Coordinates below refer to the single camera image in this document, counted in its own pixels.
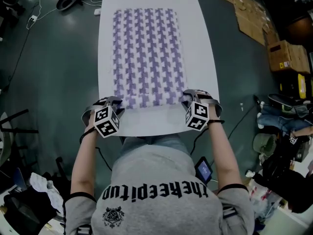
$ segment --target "wristband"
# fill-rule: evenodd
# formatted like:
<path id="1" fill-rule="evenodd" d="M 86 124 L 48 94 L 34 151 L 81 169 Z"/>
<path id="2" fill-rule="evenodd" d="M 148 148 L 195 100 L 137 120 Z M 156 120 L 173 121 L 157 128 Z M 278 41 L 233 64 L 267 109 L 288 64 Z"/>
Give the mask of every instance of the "wristband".
<path id="1" fill-rule="evenodd" d="M 225 121 L 219 120 L 219 119 L 210 119 L 207 124 L 209 125 L 210 123 L 221 123 L 221 124 L 223 124 L 223 123 L 225 123 Z"/>
<path id="2" fill-rule="evenodd" d="M 84 138 L 86 135 L 88 135 L 89 133 L 94 132 L 95 130 L 96 130 L 96 129 L 95 129 L 94 127 L 92 127 L 92 128 L 90 128 L 88 131 L 86 131 L 86 132 L 80 137 L 79 143 L 82 143 L 83 138 Z"/>

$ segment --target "concrete floor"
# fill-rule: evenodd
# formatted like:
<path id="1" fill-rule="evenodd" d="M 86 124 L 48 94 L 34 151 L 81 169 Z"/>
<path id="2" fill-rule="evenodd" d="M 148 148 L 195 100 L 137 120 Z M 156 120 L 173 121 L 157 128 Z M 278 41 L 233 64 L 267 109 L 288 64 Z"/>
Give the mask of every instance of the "concrete floor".
<path id="1" fill-rule="evenodd" d="M 15 28 L 7 28 L 0 43 L 1 86 L 12 74 L 24 39 L 27 16 L 38 0 L 20 0 L 26 12 Z M 55 8 L 58 0 L 42 0 L 42 15 Z M 268 67 L 267 51 L 238 30 L 233 5 L 225 0 L 199 0 L 209 32 L 216 65 L 224 129 L 231 132 L 253 105 L 252 95 L 276 92 Z M 88 5 L 76 5 L 65 13 L 54 11 L 38 21 L 29 33 L 14 79 L 8 93 L 0 97 L 0 109 L 8 115 L 28 108 L 30 114 L 15 119 L 14 127 L 31 127 L 39 135 L 17 136 L 19 145 L 27 144 L 26 158 L 38 160 L 39 173 L 57 170 L 55 159 L 63 158 L 65 171 L 71 174 L 84 131 L 80 120 L 86 106 L 98 99 L 97 49 L 100 17 Z M 257 132 L 257 110 L 254 108 L 230 138 L 242 176 L 257 164 L 252 140 Z M 188 149 L 198 132 L 182 133 Z M 112 165 L 121 147 L 119 138 L 99 139 L 98 146 Z M 212 160 L 207 134 L 198 139 L 194 162 L 201 156 Z M 96 196 L 110 182 L 111 172 L 97 154 Z M 216 183 L 209 183 L 216 189 Z"/>

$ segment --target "purple patterned cloth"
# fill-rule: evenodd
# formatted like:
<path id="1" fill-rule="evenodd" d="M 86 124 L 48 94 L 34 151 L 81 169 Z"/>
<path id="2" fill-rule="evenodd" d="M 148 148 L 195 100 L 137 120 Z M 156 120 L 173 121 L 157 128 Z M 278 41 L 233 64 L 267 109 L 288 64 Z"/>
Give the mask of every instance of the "purple patterned cloth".
<path id="1" fill-rule="evenodd" d="M 177 104 L 187 89 L 176 12 L 117 10 L 113 18 L 114 95 L 126 109 Z"/>

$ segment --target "cardboard sheet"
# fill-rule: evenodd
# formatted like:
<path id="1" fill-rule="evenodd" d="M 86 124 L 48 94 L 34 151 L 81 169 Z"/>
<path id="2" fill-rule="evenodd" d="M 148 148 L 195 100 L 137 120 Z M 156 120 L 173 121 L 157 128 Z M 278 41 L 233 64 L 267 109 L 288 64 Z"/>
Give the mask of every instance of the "cardboard sheet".
<path id="1" fill-rule="evenodd" d="M 239 30 L 265 45 L 263 31 L 265 32 L 267 43 L 273 44 L 279 41 L 270 19 L 266 15 L 265 8 L 254 0 L 226 0 L 235 7 L 235 13 Z"/>

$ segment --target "power strip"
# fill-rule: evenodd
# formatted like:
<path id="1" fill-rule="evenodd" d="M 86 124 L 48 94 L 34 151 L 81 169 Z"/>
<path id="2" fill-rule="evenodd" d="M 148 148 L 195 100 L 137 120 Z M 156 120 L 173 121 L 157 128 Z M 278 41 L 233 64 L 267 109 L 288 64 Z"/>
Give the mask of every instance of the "power strip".
<path id="1" fill-rule="evenodd" d="M 38 17 L 37 16 L 34 16 L 32 15 L 29 19 L 28 19 L 28 22 L 31 21 L 33 23 L 35 23 L 37 21 Z"/>

